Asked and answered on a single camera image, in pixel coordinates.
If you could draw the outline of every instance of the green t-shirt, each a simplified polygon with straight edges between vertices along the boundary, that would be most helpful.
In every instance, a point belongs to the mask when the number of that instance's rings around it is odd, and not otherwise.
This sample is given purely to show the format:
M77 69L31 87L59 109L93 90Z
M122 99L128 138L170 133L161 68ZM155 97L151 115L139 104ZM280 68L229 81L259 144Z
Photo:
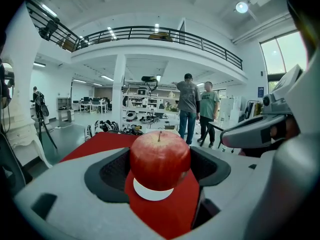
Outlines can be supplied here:
M216 102L220 102L216 91L202 93L200 101L200 116L214 119Z

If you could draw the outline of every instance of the balcony railing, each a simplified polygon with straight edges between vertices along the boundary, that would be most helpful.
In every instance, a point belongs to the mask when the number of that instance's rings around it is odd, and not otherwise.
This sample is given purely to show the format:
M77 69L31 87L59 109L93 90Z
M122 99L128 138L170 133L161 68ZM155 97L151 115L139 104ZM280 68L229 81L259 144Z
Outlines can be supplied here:
M167 27L158 27L155 29L154 26L124 26L113 29L108 28L80 38L63 24L57 22L57 18L48 14L35 2L32 0L28 0L27 2L30 17L36 28L39 29L40 36L70 52L106 42L146 39L178 43L201 49L226 60L242 70L242 59L222 46L195 34Z

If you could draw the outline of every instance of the jeans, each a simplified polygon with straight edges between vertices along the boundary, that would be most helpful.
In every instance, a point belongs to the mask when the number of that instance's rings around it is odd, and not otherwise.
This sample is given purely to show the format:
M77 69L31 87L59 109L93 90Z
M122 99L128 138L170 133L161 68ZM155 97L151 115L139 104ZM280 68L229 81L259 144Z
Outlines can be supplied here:
M192 138L194 136L195 125L196 125L196 113L180 111L180 127L179 134L183 139L185 137L187 121L188 121L188 136L186 137L186 143L190 145L192 143Z
M209 125L209 122L213 122L213 119L210 119L205 116L200 116L200 125L201 125L201 139L205 137L207 128L210 127L209 135L210 135L210 142L215 142L215 128L212 125Z

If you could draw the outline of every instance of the window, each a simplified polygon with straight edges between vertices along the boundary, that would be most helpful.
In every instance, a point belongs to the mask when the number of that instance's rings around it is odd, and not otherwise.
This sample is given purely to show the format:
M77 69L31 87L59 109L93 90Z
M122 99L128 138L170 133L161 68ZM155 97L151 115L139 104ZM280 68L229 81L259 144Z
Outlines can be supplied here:
M298 31L276 36L261 43L264 56L269 93L278 81L295 65L307 68L307 51Z

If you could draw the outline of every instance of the black cap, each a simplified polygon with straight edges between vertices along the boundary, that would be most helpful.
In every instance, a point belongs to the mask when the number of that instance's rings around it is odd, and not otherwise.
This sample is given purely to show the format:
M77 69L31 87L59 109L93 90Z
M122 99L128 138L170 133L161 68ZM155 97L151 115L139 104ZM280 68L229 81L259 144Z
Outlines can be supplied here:
M184 75L184 79L188 79L188 78L192 79L192 74L188 73Z

